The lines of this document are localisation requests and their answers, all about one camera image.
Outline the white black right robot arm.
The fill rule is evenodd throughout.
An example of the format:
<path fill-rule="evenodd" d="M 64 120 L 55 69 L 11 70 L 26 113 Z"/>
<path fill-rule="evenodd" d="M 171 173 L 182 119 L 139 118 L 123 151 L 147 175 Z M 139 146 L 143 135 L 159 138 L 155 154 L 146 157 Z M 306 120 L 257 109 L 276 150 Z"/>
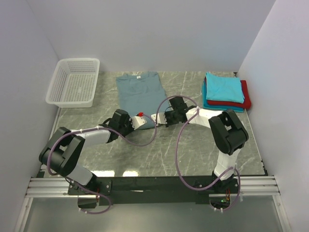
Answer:
<path fill-rule="evenodd" d="M 238 155 L 249 139 L 249 134 L 236 113 L 229 109 L 219 113 L 212 113 L 210 110 L 202 109 L 196 104 L 187 106 L 184 102 L 185 96 L 173 95 L 168 97 L 171 111 L 165 113 L 166 125 L 182 122 L 183 126 L 178 134 L 175 147 L 175 166 L 181 182 L 189 189 L 203 191 L 212 187 L 226 187 L 232 182 L 236 170 Z M 193 187 L 183 178 L 178 162 L 178 147 L 182 132 L 189 124 L 196 124 L 209 128 L 219 149 L 217 164 L 212 177 L 214 180 L 205 187 Z"/>

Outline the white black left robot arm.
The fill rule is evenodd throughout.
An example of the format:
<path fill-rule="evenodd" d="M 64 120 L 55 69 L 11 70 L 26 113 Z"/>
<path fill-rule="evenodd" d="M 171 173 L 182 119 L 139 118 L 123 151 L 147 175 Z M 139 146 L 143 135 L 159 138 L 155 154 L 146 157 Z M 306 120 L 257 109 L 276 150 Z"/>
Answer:
<path fill-rule="evenodd" d="M 39 161 L 49 166 L 50 172 L 69 178 L 90 191 L 99 191 L 97 176 L 78 164 L 82 149 L 96 144 L 110 143 L 120 135 L 126 137 L 134 131 L 133 119 L 128 112 L 117 109 L 111 118 L 97 127 L 69 130 L 60 127 L 39 155 Z"/>

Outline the grey-blue t-shirt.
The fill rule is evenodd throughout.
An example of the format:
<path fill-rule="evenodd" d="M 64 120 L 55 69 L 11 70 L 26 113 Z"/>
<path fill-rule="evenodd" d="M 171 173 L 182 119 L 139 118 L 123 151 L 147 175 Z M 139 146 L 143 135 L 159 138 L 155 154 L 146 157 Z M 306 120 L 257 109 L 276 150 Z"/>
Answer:
<path fill-rule="evenodd" d="M 116 78 L 116 85 L 120 109 L 127 111 L 130 116 L 140 112 L 151 116 L 167 98 L 157 72 L 124 74 Z"/>

